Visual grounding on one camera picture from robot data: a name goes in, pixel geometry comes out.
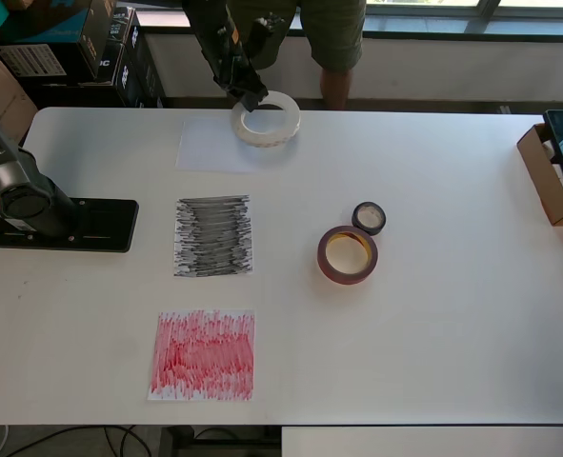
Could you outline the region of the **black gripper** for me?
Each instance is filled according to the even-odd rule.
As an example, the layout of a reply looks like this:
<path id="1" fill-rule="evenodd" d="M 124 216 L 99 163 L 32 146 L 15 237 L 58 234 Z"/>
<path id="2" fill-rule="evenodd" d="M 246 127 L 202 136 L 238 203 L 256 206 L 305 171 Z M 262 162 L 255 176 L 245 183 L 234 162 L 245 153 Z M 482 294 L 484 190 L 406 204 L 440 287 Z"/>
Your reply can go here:
<path id="1" fill-rule="evenodd" d="M 212 70 L 213 81 L 225 91 L 242 92 L 240 103 L 248 112 L 253 112 L 268 96 L 266 86 L 242 45 L 205 50 L 204 56 Z"/>

